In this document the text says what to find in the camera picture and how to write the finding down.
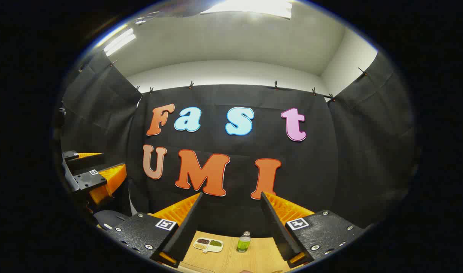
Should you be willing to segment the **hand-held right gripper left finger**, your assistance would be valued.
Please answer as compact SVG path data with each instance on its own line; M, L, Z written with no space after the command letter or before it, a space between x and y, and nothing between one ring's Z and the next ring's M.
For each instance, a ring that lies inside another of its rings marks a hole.
M117 211L102 212L102 228L113 242L140 259L177 268L185 258L198 229L203 193L178 195L154 191L147 195L150 215L127 216Z

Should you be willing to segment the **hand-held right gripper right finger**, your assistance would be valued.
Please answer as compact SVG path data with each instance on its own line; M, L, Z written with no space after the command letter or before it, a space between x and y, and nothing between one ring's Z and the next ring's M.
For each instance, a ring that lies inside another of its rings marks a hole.
M290 268L322 262L369 230L330 210L313 212L268 192L261 193L260 201L275 245Z

